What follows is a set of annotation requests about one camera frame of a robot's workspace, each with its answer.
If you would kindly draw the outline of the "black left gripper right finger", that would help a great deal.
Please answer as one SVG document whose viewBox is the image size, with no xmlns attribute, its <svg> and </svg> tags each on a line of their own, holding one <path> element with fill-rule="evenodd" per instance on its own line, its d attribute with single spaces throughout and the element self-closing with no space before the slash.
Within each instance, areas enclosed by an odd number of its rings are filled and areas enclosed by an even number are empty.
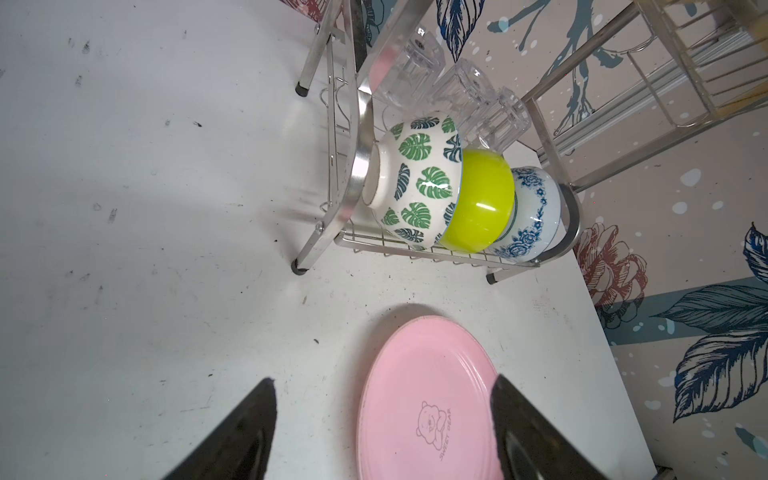
<svg viewBox="0 0 768 480">
<path fill-rule="evenodd" d="M 506 377 L 490 396 L 497 456 L 506 479 L 603 479 Z"/>
</svg>

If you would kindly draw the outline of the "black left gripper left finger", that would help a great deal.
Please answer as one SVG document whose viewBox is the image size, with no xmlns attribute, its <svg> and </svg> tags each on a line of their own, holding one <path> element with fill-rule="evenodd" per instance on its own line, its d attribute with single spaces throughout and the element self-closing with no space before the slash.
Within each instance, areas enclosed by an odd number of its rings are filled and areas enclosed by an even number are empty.
<svg viewBox="0 0 768 480">
<path fill-rule="evenodd" d="M 277 420 L 274 380 L 262 379 L 166 477 L 262 479 Z"/>
</svg>

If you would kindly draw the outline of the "pink plate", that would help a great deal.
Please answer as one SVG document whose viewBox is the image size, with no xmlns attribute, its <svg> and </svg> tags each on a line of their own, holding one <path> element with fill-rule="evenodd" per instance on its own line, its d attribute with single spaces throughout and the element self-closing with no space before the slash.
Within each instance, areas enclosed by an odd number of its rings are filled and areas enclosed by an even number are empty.
<svg viewBox="0 0 768 480">
<path fill-rule="evenodd" d="M 490 395 L 498 377 L 481 344 L 436 315 L 409 321 L 378 353 L 356 435 L 362 479 L 500 479 Z"/>
</svg>

